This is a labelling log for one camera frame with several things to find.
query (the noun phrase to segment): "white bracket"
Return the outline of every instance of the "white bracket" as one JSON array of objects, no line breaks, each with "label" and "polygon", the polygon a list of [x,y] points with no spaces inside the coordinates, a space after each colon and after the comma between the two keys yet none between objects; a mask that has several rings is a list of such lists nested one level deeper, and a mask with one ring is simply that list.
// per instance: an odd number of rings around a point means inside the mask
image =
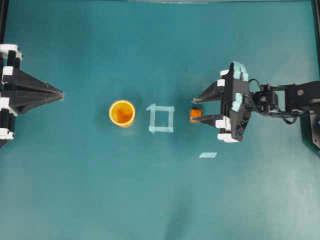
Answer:
[{"label": "white bracket", "polygon": [[231,131],[231,120],[227,116],[223,116],[222,119],[215,121],[215,127],[217,129],[225,129]]},{"label": "white bracket", "polygon": [[231,133],[219,133],[218,139],[224,141],[225,143],[237,143],[238,140],[235,140],[231,137]]},{"label": "white bracket", "polygon": [[13,72],[14,72],[14,67],[13,67],[13,66],[5,66],[5,67],[2,69],[2,78],[1,78],[2,84],[5,84],[5,82],[4,82],[4,75],[6,75],[6,76],[12,76]]},{"label": "white bracket", "polygon": [[13,140],[14,133],[9,131],[8,128],[0,128],[0,139],[1,140]]},{"label": "white bracket", "polygon": [[229,72],[229,69],[220,71],[220,76],[226,75]]},{"label": "white bracket", "polygon": [[0,44],[0,53],[4,59],[8,58],[9,51],[15,51],[15,57],[22,61],[23,55],[19,51],[18,45],[16,44]]},{"label": "white bracket", "polygon": [[0,111],[1,109],[8,109],[9,113],[16,117],[18,114],[9,106],[9,100],[8,97],[1,97],[0,95]]},{"label": "white bracket", "polygon": [[225,80],[224,79],[219,79],[216,83],[217,87],[224,87],[225,86]]}]

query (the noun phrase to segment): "light blue tape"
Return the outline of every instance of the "light blue tape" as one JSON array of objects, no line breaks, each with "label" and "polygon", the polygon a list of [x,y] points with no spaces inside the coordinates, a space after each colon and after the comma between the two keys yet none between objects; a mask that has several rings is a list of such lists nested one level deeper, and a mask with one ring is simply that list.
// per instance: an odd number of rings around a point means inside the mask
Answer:
[{"label": "light blue tape", "polygon": [[232,111],[235,111],[235,112],[239,111],[240,106],[242,104],[242,99],[243,99],[242,94],[237,92],[235,94],[235,101],[232,102],[232,108],[231,108]]},{"label": "light blue tape", "polygon": [[203,152],[203,153],[201,153],[199,158],[200,159],[203,159],[203,158],[215,158],[216,156],[217,156],[216,152]]},{"label": "light blue tape", "polygon": [[[147,107],[147,111],[150,111],[150,125],[149,131],[152,134],[155,132],[165,132],[173,133],[174,132],[174,106],[157,106],[155,103]],[[168,126],[155,126],[156,122],[156,111],[168,112]]]},{"label": "light blue tape", "polygon": [[247,69],[245,67],[245,65],[234,61],[233,62],[233,78],[235,79],[241,79],[243,81],[248,81],[249,80],[249,73],[247,73]]}]

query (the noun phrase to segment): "teal mat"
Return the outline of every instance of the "teal mat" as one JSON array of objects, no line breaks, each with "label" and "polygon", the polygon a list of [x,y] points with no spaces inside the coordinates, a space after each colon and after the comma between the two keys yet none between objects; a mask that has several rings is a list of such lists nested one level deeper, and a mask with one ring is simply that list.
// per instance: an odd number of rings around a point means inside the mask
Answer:
[{"label": "teal mat", "polygon": [[[233,144],[189,123],[232,61],[263,84],[319,80],[311,2],[11,0],[5,42],[66,95],[0,149],[1,239],[320,238],[320,159],[299,123],[253,114]],[[135,105],[128,129],[109,120],[118,99]],[[175,107],[174,133],[149,132],[153,103]]]}]

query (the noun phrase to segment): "orange block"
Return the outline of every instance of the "orange block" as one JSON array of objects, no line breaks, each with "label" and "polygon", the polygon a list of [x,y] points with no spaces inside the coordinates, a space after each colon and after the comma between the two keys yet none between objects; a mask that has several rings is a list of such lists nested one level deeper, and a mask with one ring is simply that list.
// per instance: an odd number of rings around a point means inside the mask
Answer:
[{"label": "orange block", "polygon": [[202,109],[191,109],[190,111],[190,123],[197,123],[195,120],[191,120],[193,117],[200,117],[202,116]]}]

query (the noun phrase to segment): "orange cup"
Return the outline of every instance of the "orange cup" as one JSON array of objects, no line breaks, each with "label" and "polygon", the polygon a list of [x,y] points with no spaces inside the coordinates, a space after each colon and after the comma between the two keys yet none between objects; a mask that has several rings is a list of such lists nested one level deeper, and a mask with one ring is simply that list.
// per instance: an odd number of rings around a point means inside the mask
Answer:
[{"label": "orange cup", "polygon": [[115,101],[109,109],[111,121],[121,128],[130,127],[134,123],[135,116],[135,107],[126,100]]}]

